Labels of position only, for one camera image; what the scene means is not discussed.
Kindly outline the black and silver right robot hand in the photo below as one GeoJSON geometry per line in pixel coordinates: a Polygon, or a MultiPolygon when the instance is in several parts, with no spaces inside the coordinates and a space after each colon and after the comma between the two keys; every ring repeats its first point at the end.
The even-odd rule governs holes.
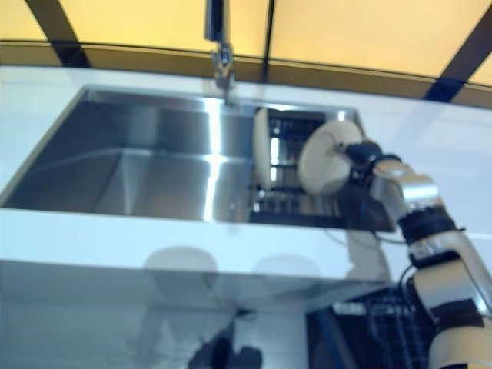
{"type": "Polygon", "coordinates": [[[384,153],[379,144],[372,140],[351,144],[338,142],[335,151],[347,161],[351,175],[358,173],[359,176],[367,177],[380,161],[401,162],[397,155],[384,153]]]}

